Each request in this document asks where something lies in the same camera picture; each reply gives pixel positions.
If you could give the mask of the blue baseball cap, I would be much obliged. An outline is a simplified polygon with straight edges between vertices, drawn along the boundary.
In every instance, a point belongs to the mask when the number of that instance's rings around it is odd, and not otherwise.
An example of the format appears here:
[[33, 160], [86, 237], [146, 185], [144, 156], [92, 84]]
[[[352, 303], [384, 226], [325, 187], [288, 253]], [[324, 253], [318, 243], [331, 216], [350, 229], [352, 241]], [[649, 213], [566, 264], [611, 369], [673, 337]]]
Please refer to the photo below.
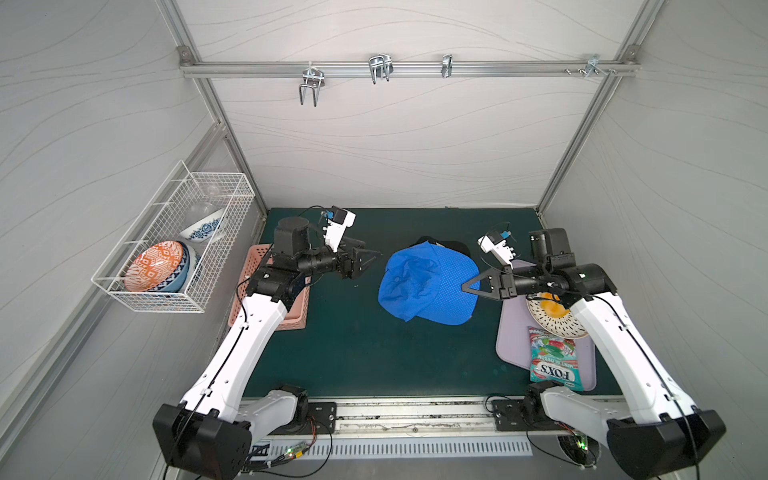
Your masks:
[[461, 251], [425, 240], [394, 253], [378, 291], [380, 306], [408, 322], [416, 317], [459, 326], [473, 316], [478, 297], [462, 285], [479, 274]]

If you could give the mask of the black baseball cap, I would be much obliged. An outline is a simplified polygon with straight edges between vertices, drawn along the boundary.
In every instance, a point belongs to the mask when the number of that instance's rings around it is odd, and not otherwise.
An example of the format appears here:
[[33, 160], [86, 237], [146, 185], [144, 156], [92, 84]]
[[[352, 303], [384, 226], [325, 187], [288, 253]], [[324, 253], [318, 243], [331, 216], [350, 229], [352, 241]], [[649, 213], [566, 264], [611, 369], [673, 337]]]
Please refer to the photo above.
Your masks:
[[430, 243], [432, 245], [445, 247], [453, 251], [459, 252], [462, 255], [465, 255], [467, 257], [471, 256], [469, 247], [465, 243], [462, 243], [456, 240], [439, 240], [431, 236], [422, 236], [416, 240], [414, 245], [419, 245], [422, 243]]

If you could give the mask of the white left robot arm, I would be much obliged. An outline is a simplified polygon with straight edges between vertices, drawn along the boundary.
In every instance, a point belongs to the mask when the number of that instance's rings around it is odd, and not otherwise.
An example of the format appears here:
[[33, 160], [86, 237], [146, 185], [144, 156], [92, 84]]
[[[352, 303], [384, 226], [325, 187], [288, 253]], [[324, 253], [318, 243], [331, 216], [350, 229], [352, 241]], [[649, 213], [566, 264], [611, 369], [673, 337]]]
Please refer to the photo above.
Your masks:
[[233, 326], [194, 385], [175, 405], [163, 404], [152, 422], [167, 467], [208, 479], [233, 479], [253, 459], [252, 444], [282, 428], [301, 429], [308, 416], [305, 390], [271, 390], [249, 410], [240, 404], [250, 376], [277, 327], [309, 283], [337, 273], [357, 279], [378, 257], [345, 232], [353, 212], [336, 206], [322, 214], [322, 243], [302, 216], [281, 219], [267, 254], [246, 282]]

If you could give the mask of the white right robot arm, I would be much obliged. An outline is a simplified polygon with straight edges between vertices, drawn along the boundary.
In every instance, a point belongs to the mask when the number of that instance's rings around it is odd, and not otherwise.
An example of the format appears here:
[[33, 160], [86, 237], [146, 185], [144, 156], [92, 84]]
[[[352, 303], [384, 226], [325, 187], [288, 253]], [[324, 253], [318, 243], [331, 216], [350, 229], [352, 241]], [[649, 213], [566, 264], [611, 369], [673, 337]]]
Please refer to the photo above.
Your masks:
[[701, 461], [726, 433], [714, 410], [703, 410], [672, 378], [635, 327], [616, 286], [596, 264], [578, 264], [564, 229], [533, 231], [532, 267], [517, 270], [507, 234], [495, 230], [478, 245], [500, 267], [462, 285], [492, 300], [547, 292], [585, 328], [616, 379], [623, 400], [606, 404], [561, 381], [530, 386], [522, 404], [529, 422], [560, 422], [604, 445], [633, 479], [655, 479]]

